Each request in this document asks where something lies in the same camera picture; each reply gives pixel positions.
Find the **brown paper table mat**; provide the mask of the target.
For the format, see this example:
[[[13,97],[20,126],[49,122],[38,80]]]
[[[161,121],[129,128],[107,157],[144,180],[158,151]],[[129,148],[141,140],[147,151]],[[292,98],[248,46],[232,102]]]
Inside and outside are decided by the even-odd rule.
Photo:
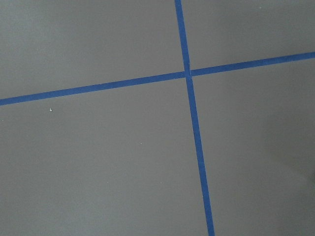
[[[312,236],[312,0],[3,0],[3,236]]]

